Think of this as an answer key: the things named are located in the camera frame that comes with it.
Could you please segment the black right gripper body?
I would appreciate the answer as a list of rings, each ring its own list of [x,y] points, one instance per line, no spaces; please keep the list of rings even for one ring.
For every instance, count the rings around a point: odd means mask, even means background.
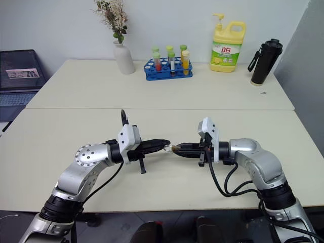
[[[205,164],[210,164],[212,160],[212,137],[208,133],[204,133],[200,139],[199,147],[202,149],[199,156],[198,165],[204,167]]]

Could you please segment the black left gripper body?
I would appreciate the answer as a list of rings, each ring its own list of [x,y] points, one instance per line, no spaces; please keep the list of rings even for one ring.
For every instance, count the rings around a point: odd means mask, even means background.
[[[121,138],[121,155],[124,163],[129,165],[132,161],[139,161],[140,173],[145,174],[146,169],[143,158],[145,155],[142,154],[141,150],[137,150],[141,144],[141,137],[139,129],[136,125],[130,125],[125,111],[121,110],[121,122],[123,125],[120,131]]]

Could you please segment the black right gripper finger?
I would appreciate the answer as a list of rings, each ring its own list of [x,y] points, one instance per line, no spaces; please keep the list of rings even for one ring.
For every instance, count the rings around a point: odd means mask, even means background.
[[[179,150],[200,150],[199,143],[192,142],[180,143],[177,147]]]
[[[186,158],[199,158],[200,157],[200,150],[175,150],[174,154],[186,157]]]

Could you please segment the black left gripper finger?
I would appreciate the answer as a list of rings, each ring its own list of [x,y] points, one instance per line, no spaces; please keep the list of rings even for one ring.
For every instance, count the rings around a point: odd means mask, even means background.
[[[164,146],[148,146],[148,147],[142,147],[142,154],[146,155],[146,154],[151,154],[151,153],[155,153],[158,152],[160,150],[163,150]]]
[[[166,139],[151,139],[141,142],[143,149],[163,149],[165,146],[170,145],[170,140]]]

